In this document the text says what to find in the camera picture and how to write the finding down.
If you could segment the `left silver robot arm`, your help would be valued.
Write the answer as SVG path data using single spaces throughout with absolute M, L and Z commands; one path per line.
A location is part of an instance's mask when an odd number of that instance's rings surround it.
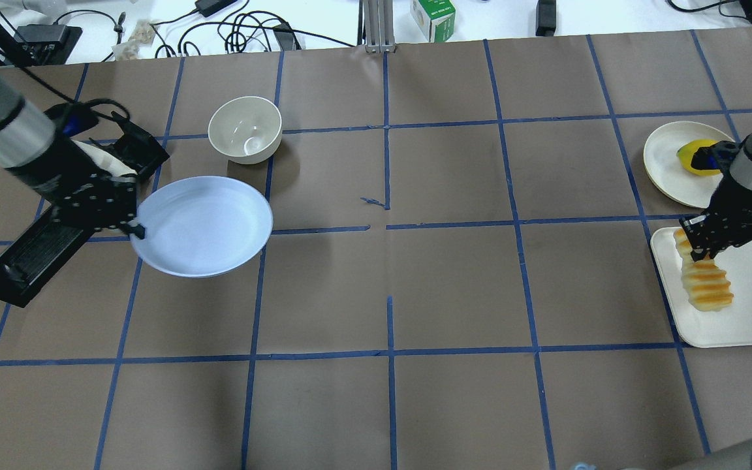
M 65 134 L 0 77 L 0 167 L 50 202 L 55 223 L 146 237 L 138 223 L 137 172 Z

